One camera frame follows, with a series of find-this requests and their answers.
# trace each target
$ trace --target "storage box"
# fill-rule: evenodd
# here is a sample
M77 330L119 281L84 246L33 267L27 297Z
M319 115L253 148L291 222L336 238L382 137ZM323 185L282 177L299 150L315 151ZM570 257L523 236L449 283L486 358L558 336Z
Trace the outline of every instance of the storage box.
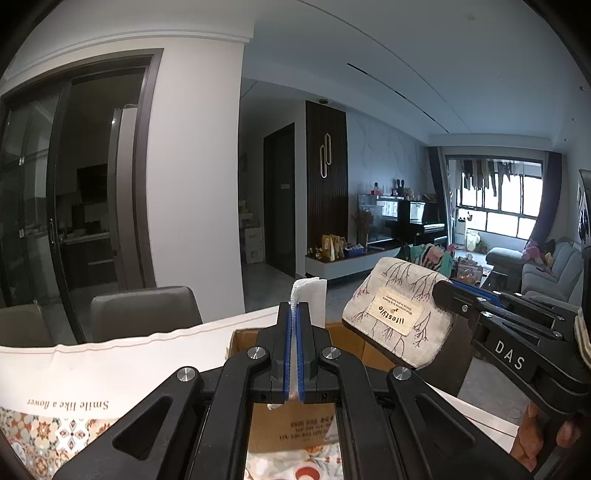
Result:
M388 371L394 364L367 344L360 336L347 330L341 323L329 323L332 344L346 350L373 368ZM256 345L258 329L236 330L232 335L228 355ZM253 453L299 450L324 445L337 440L333 404L303 404L290 400L270 410L266 404L256 403L252 410L248 449Z
M244 229L246 263L262 262L265 257L262 246L262 227Z

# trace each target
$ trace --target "white pillar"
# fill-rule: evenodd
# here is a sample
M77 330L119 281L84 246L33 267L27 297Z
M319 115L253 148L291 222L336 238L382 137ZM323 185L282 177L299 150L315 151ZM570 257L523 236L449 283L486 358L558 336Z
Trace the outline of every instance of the white pillar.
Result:
M205 322L244 312L238 239L243 44L169 40L150 117L148 223L158 286L193 290Z

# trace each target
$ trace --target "blue gripper pad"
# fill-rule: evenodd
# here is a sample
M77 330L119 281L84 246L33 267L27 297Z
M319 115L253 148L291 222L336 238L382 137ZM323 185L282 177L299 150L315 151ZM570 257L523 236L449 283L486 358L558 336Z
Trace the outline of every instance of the blue gripper pad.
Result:
M301 345L300 306L292 310L295 325L295 339L297 345L297 389L300 401L304 401L304 354Z
M285 323L285 358L283 362L283 397L287 401L290 395L291 337L294 332L293 309L289 309L290 318Z

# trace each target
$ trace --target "fabric pouch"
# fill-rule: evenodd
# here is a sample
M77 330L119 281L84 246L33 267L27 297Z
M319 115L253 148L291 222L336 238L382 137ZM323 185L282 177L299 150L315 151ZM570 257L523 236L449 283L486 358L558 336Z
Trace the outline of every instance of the fabric pouch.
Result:
M382 258L345 306L343 321L407 365L417 369L426 367L443 346L456 317L435 305L431 292L438 281L448 280L419 265L397 258ZM393 302L402 302L399 310L394 304L385 308L386 318L377 313L382 307L377 303L384 296L389 296ZM405 304L418 314L412 325L396 323ZM406 335L400 333L409 327Z

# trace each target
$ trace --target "white paper towel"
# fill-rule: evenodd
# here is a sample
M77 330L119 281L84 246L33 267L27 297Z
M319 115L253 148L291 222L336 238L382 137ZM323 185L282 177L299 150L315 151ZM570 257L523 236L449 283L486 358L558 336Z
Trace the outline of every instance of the white paper towel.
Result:
M326 317L326 280L318 277L296 280L291 288L290 305L292 313L295 312L296 305L302 301L308 302L310 323L324 328ZM297 397L297 345L294 329L291 331L289 397Z
M326 317L326 280L318 277L301 278L291 288L291 309L299 302L308 302L312 325L324 328Z

